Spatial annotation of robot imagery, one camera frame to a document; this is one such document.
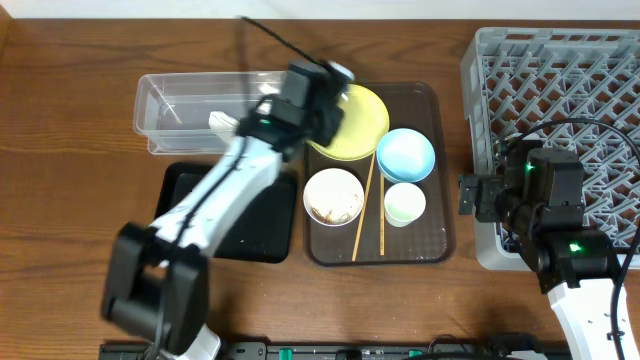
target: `white cup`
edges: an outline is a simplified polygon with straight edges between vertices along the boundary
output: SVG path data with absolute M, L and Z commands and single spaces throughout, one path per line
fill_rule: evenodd
M 395 227 L 411 224 L 422 215 L 426 206 L 422 190 L 409 183 L 393 185 L 384 196 L 385 218 Z

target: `wooden chopstick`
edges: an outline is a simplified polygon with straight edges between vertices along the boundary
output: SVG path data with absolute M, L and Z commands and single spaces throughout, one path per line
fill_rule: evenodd
M 384 176 L 380 174 L 380 255 L 384 256 Z
M 356 261 L 358 255 L 358 245 L 360 245 L 360 234 L 362 233 L 362 223 L 364 222 L 364 211 L 367 209 L 367 199 L 369 198 L 369 188 L 371 188 L 371 175 L 373 175 L 373 163 L 376 161 L 376 153 L 371 155 L 371 165 L 369 166 L 369 175 L 367 176 L 367 187 L 364 190 L 364 204 L 360 213 L 360 221 L 358 222 L 358 232 L 356 233 L 356 243 L 353 246 L 353 256 L 351 261 Z

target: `dish rack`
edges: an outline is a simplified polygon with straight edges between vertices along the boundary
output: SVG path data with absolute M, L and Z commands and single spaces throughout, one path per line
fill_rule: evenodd
M 550 120 L 600 120 L 640 146 L 640 31 L 482 28 L 461 71 L 476 174 L 496 172 L 496 140 Z M 537 134 L 545 147 L 573 151 L 584 164 L 584 225 L 628 248 L 640 212 L 640 164 L 628 146 L 595 125 Z M 501 224 L 476 221 L 475 236 L 485 268 L 528 270 Z M 640 257 L 631 267 L 640 268 Z

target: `wood grain surface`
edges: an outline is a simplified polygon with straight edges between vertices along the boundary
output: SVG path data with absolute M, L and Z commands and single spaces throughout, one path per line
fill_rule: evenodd
M 478 28 L 640 28 L 638 22 L 266 23 L 360 79 L 429 84 L 439 98 L 452 190 L 458 174 L 472 171 L 459 64 Z M 151 219 L 164 170 L 182 159 L 150 155 L 145 138 L 133 132 L 138 79 L 235 70 L 233 25 L 11 24 L 0 64 L 1 358 L 95 359 L 104 339 L 126 338 L 98 315 L 111 244 L 125 222 Z M 251 67 L 284 69 L 292 53 L 256 30 L 250 34 Z M 456 191 L 451 197 L 457 203 Z M 480 266 L 472 217 L 454 216 L 457 249 L 441 266 L 326 269 L 304 253 L 298 203 L 283 263 L 211 262 L 208 323 L 215 331 L 274 342 L 415 344 L 442 333 L 475 338 L 501 331 L 563 339 L 533 274 Z M 636 336 L 639 280 L 637 272 L 627 280 Z

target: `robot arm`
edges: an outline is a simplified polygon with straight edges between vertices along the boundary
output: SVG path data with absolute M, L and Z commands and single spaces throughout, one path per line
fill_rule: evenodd
M 504 223 L 536 273 L 558 316 L 573 359 L 617 358 L 611 336 L 611 297 L 621 267 L 609 237 L 583 228 L 583 167 L 567 150 L 524 140 L 505 158 L 502 175 L 460 178 L 459 213 Z M 627 359 L 640 359 L 622 289 L 618 303 Z
M 220 346 L 205 324 L 208 258 L 282 162 L 307 140 L 328 146 L 342 121 L 338 100 L 353 74 L 335 63 L 292 63 L 280 94 L 240 122 L 228 152 L 176 207 L 149 227 L 125 225 L 113 245 L 102 317 L 183 360 L 212 360 Z M 145 271 L 170 264 L 163 279 Z

